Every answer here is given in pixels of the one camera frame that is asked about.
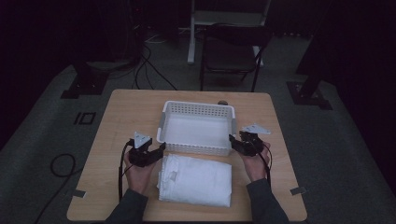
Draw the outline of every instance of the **wooden table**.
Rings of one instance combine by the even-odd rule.
[[[70,220],[105,220],[119,202],[118,168],[120,154],[134,132],[153,138],[150,149],[158,148],[156,134],[166,101],[184,101],[216,104],[225,100],[235,109],[236,127],[258,123],[271,134],[259,134],[261,140],[271,143],[273,166],[271,171],[273,193],[291,221],[306,219],[306,210],[300,194],[292,196],[291,189],[298,183],[291,166],[289,153],[277,121],[271,97],[266,93],[214,91],[113,91],[102,118],[90,155],[77,189],[86,191],[84,198],[73,197],[67,212]],[[231,207],[211,207],[186,203],[167,203],[158,200],[157,162],[148,186],[148,205],[145,221],[248,221],[251,220],[250,200],[246,189],[249,183],[244,165],[233,152],[229,157],[181,154],[195,158],[230,163],[233,167]],[[127,189],[124,177],[123,189]]]

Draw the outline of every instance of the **chair backrest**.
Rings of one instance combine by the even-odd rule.
[[[208,37],[215,37],[233,45],[265,48],[271,40],[272,33],[262,25],[214,23],[206,27],[206,38]]]

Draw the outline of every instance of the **white cloth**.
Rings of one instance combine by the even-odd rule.
[[[160,200],[230,207],[231,176],[230,164],[169,154],[159,175]]]

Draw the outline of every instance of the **folded towel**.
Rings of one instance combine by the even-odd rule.
[[[169,154],[163,157],[160,200],[230,207],[231,165]]]

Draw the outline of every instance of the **forearm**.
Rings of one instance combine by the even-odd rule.
[[[247,185],[250,197],[251,214],[254,223],[289,223],[288,217],[272,193],[266,179],[260,179]]]
[[[142,223],[148,197],[127,189],[120,203],[106,219],[106,224]]]

